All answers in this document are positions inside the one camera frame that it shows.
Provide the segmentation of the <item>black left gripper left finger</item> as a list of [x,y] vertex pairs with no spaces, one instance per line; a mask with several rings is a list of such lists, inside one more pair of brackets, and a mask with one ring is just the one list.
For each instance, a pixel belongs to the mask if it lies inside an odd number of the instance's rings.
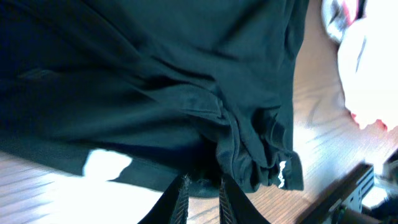
[[138,224],[186,224],[190,179],[180,175],[168,186],[150,212]]

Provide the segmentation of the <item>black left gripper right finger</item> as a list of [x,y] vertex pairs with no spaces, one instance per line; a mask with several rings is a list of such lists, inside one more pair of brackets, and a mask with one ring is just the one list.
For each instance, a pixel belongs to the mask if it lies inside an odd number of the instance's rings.
[[271,224],[230,175],[221,178],[219,203],[221,224]]

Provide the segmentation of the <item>black t-shirt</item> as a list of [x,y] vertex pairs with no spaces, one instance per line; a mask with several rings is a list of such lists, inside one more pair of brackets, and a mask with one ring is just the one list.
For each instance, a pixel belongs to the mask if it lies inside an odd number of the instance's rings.
[[132,158],[114,180],[215,197],[302,190],[293,82],[307,1],[1,2],[1,150],[80,175],[88,154]]

